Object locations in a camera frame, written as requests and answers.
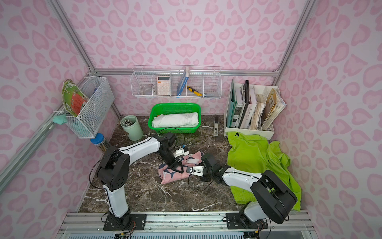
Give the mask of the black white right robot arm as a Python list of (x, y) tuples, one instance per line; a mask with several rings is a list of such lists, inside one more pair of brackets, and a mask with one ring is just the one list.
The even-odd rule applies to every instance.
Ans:
[(289, 213), (297, 203), (296, 195), (272, 171), (250, 173), (238, 170), (229, 165), (220, 165), (212, 154), (202, 157), (200, 166), (192, 167), (188, 173), (206, 177), (217, 184), (238, 187), (251, 192), (256, 201), (249, 202), (228, 222), (233, 222), (244, 228), (250, 228), (263, 219), (282, 224), (289, 220)]

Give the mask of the pink shark print shorts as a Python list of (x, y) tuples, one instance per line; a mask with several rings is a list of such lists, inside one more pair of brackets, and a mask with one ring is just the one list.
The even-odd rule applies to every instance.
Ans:
[(180, 160), (183, 165), (183, 173), (173, 171), (165, 163), (160, 164), (158, 168), (158, 175), (161, 179), (161, 184), (168, 184), (171, 182), (188, 178), (190, 176), (190, 173), (187, 173), (187, 167), (199, 166), (202, 163), (203, 156), (204, 153), (202, 153), (201, 151), (198, 151), (194, 154), (181, 156)]

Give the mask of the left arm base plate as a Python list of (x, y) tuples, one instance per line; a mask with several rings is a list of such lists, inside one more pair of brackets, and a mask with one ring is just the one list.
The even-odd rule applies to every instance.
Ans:
[(109, 213), (103, 226), (104, 231), (143, 231), (147, 214), (129, 214), (121, 218)]

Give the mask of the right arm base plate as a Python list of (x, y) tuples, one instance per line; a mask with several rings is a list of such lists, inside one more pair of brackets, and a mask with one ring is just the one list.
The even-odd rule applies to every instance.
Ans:
[(254, 229), (254, 230), (264, 230), (268, 229), (268, 222), (266, 219), (260, 219), (255, 222), (250, 221), (244, 213), (226, 213), (225, 217), (222, 218), (222, 221), (226, 223), (229, 230), (238, 230), (238, 229)]

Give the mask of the lime green garment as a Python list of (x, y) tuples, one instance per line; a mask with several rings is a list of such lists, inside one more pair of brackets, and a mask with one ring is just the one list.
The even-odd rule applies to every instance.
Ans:
[(250, 173), (263, 173), (266, 170), (274, 172), (296, 195), (297, 203), (293, 209), (300, 211), (302, 190), (288, 170), (291, 160), (281, 151), (280, 143), (269, 143), (263, 136), (239, 132), (228, 132), (227, 137), (232, 146), (227, 154), (227, 164)]

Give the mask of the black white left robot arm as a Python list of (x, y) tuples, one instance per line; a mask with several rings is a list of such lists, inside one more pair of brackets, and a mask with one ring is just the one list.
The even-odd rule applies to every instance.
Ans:
[(108, 218), (120, 226), (128, 226), (132, 221), (130, 209), (125, 196), (125, 184), (130, 165), (137, 160), (158, 153), (162, 161), (173, 171), (183, 173), (181, 156), (188, 155), (186, 146), (172, 149), (176, 136), (168, 132), (165, 135), (155, 134), (141, 142), (127, 147), (110, 147), (95, 171), (102, 189), (109, 202)]

